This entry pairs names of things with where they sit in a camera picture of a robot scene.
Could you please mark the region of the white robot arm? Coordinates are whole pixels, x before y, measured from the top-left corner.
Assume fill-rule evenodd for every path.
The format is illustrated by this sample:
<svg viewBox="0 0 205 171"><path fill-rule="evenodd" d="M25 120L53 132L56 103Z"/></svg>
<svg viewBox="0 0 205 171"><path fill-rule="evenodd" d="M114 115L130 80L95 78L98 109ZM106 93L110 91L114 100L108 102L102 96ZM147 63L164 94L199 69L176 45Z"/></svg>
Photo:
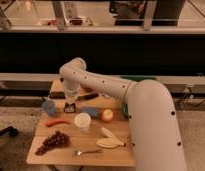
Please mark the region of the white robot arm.
<svg viewBox="0 0 205 171"><path fill-rule="evenodd" d="M174 102L162 83L88 72L79 57L62 65L59 73L70 84L84 85L127 104L136 171L187 171Z"/></svg>

